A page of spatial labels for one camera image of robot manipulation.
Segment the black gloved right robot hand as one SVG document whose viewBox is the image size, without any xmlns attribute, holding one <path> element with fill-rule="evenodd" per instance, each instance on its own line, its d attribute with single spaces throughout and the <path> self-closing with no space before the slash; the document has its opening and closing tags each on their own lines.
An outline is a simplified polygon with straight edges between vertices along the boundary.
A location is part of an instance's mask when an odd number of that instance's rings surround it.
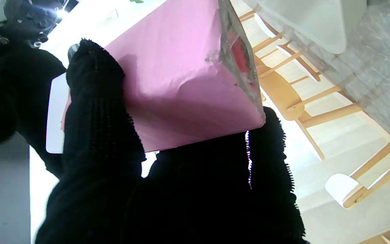
<svg viewBox="0 0 390 244">
<path fill-rule="evenodd" d="M 65 72 L 53 54 L 28 45 L 0 57 L 0 145 L 19 133 L 58 179 L 64 171 L 61 155 L 46 151 L 45 143 L 51 84 Z"/>
</svg>

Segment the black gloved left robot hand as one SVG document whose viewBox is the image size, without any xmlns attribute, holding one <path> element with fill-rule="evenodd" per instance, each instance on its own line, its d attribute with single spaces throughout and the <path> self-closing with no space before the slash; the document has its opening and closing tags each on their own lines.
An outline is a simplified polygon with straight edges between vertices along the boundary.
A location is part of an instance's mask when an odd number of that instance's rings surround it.
<svg viewBox="0 0 390 244">
<path fill-rule="evenodd" d="M 66 74 L 63 176 L 36 244 L 306 244 L 275 111 L 265 124 L 160 151 L 146 178 L 124 71 L 82 39 Z"/>
</svg>

